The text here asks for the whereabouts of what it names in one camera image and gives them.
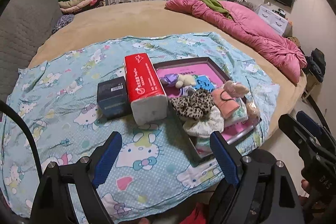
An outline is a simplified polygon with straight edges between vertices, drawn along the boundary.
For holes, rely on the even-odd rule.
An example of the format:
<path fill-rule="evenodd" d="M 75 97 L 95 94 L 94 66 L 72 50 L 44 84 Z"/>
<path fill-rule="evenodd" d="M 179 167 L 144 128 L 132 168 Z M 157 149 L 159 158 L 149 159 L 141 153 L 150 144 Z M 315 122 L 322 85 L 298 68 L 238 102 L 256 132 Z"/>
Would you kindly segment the person's right hand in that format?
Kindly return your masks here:
<path fill-rule="evenodd" d="M 311 192 L 311 186 L 306 179 L 301 180 L 301 188 L 305 192 L 305 194 L 303 196 L 299 195 L 298 198 L 299 198 L 299 201 L 301 203 L 301 206 L 304 206 L 307 203 L 307 200 L 308 200 L 308 198 L 310 196 L 310 192 Z"/>

